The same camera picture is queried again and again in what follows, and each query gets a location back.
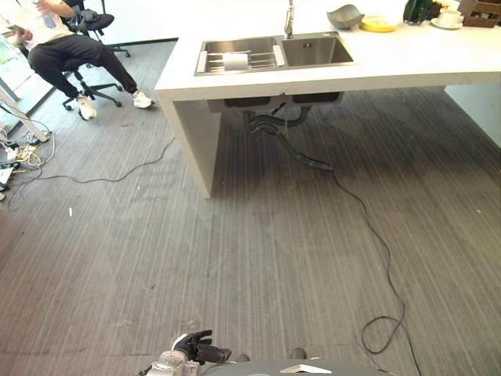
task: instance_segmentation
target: person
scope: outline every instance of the person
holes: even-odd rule
[[[2,14],[5,39],[11,45],[24,45],[28,49],[31,69],[66,96],[75,99],[85,120],[95,118],[97,111],[92,101],[80,94],[64,76],[62,67],[70,58],[104,67],[132,95],[135,107],[152,105],[152,100],[138,89],[134,78],[111,50],[101,42],[68,29],[61,17],[71,18],[74,11],[67,3],[62,0],[9,1],[13,3],[8,17]]]

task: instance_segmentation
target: black pants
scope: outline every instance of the black pants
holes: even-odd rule
[[[69,98],[76,98],[78,90],[63,75],[64,62],[80,59],[97,67],[104,67],[117,79],[126,92],[137,90],[134,78],[125,70],[120,60],[103,43],[83,35],[69,35],[36,45],[28,55],[31,69],[54,85]]]

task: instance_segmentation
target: kitchen island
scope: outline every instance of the kitchen island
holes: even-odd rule
[[[438,29],[428,22],[399,25],[391,33],[354,29],[339,31],[353,64],[274,70],[245,74],[195,75],[200,48],[207,40],[231,40],[280,34],[287,4],[271,2],[275,21],[222,27],[231,19],[226,9],[218,24],[204,32],[181,36],[157,83],[157,95],[193,178],[210,197],[218,149],[221,115],[212,113],[208,99],[297,95],[320,92],[472,84],[501,85],[501,28]],[[296,8],[294,33],[333,31],[325,9]]]

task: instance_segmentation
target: stainless steel sink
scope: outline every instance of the stainless steel sink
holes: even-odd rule
[[[282,41],[282,46],[290,67],[333,65],[353,61],[336,35],[286,39]]]
[[[246,68],[231,70],[232,73],[274,69],[283,65],[283,58],[276,56],[276,52],[281,53],[275,37],[205,42],[196,70],[198,73],[228,73],[225,58],[229,54],[245,56],[247,59]]]
[[[238,64],[228,64],[238,59]],[[209,41],[202,44],[195,75],[239,74],[353,63],[337,32]]]

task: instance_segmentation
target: white sneaker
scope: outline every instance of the white sneaker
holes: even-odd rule
[[[89,98],[83,96],[82,94],[78,94],[78,97],[75,98],[75,100],[80,108],[80,116],[82,116],[84,120],[92,119],[97,116],[97,111]]]
[[[153,101],[140,90],[132,94],[132,98],[134,98],[134,106],[138,108],[148,108],[153,104]]]

